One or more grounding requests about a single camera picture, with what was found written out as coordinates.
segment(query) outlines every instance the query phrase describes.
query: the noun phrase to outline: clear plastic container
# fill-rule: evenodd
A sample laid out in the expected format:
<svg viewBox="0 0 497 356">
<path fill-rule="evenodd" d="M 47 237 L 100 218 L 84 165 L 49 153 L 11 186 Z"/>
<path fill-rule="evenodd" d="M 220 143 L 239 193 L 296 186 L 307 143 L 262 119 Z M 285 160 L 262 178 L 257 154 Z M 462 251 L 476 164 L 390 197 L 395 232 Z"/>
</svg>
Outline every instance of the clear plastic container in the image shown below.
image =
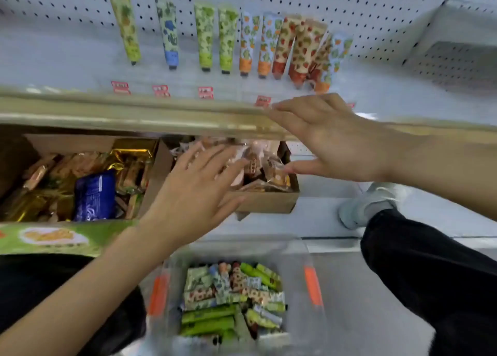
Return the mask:
<svg viewBox="0 0 497 356">
<path fill-rule="evenodd" d="M 283 314 L 285 335 L 257 340 L 249 345 L 214 351 L 192 346 L 177 336 L 186 271 L 192 265 L 233 261 L 261 263 L 280 276 L 288 310 Z M 175 252 L 164 264 L 169 287 L 162 315 L 151 318 L 148 336 L 154 354 L 171 356 L 320 355 L 326 351 L 326 316 L 312 257 L 299 238 L 237 237 L 197 241 Z"/>
</svg>

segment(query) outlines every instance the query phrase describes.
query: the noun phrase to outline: forearm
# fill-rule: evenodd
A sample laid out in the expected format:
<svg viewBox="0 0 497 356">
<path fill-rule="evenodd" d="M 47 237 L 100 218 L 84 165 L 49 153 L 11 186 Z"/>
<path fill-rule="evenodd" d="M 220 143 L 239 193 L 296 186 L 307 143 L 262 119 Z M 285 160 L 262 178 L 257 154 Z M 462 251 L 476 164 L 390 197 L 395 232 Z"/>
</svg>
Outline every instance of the forearm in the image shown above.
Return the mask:
<svg viewBox="0 0 497 356">
<path fill-rule="evenodd" d="M 442 196 L 497 220 L 497 147 L 413 136 L 390 181 Z"/>
<path fill-rule="evenodd" d="M 75 355 L 154 268 L 129 228 L 0 336 L 0 354 Z"/>
</svg>

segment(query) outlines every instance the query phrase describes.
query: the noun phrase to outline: hand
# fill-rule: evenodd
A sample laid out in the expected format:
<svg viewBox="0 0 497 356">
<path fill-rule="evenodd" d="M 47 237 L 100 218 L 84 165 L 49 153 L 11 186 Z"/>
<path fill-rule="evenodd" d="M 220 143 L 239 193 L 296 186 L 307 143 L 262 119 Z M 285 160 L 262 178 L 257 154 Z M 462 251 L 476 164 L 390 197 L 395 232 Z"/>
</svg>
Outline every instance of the hand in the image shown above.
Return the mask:
<svg viewBox="0 0 497 356">
<path fill-rule="evenodd" d="M 418 138 L 355 115 L 336 93 L 278 102 L 267 115 L 317 157 L 287 164 L 289 173 L 388 182 L 396 161 Z"/>
<path fill-rule="evenodd" d="M 197 143 L 178 159 L 140 220 L 137 234 L 145 239 L 147 253 L 154 253 L 157 263 L 166 259 L 168 253 L 217 227 L 244 199 L 238 197 L 221 203 L 233 180 L 248 163 L 246 159 L 238 160 L 219 174 L 237 148 L 219 145 L 195 158 L 201 149 L 201 143 Z"/>
</svg>

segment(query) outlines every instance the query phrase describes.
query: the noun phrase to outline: shoe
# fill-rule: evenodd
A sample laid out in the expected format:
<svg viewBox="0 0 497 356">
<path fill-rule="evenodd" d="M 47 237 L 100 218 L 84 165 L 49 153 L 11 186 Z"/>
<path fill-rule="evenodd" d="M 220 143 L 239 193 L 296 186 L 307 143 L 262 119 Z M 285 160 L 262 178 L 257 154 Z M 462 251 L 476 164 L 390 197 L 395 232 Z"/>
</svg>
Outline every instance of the shoe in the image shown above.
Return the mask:
<svg viewBox="0 0 497 356">
<path fill-rule="evenodd" d="M 339 207 L 340 221 L 349 229 L 365 227 L 369 220 L 380 210 L 397 208 L 410 193 L 410 189 L 402 184 L 374 182 L 360 197 L 350 199 Z M 366 208 L 373 203 L 385 202 L 385 206 L 378 206 L 377 212 Z"/>
</svg>

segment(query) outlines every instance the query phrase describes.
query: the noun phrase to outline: price tag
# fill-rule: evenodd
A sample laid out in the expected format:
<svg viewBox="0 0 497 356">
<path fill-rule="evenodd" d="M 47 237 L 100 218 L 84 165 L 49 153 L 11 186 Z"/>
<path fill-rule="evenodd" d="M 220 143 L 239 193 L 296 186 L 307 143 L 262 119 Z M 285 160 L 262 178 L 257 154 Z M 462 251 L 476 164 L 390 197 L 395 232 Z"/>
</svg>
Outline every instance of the price tag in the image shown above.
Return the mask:
<svg viewBox="0 0 497 356">
<path fill-rule="evenodd" d="M 152 90 L 156 97 L 171 97 L 167 85 L 152 85 Z"/>
<path fill-rule="evenodd" d="M 214 100 L 214 88 L 198 87 L 198 97 L 204 100 Z"/>
<path fill-rule="evenodd" d="M 258 95 L 257 100 L 255 101 L 255 106 L 261 108 L 267 108 L 271 103 L 271 97 L 265 95 Z"/>
<path fill-rule="evenodd" d="M 129 84 L 125 81 L 111 81 L 114 93 L 119 93 L 122 95 L 130 95 Z"/>
</svg>

